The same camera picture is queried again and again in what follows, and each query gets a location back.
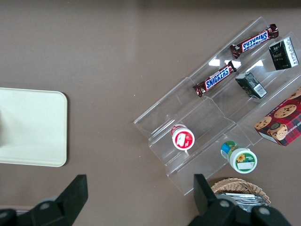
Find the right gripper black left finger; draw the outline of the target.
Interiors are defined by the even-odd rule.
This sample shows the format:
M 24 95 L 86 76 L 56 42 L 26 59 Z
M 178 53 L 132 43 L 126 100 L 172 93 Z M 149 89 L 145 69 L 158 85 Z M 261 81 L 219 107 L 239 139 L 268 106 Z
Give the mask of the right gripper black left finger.
M 54 200 L 38 204 L 31 210 L 34 226 L 71 226 L 88 199 L 87 176 L 77 175 Z

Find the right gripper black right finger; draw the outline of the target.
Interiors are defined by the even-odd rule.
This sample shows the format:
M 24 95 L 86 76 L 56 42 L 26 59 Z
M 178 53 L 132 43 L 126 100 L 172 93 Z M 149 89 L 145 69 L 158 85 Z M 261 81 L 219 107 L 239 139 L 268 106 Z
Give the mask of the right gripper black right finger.
M 202 174 L 194 175 L 194 200 L 199 212 L 190 226 L 235 226 L 236 206 L 225 199 L 218 199 Z

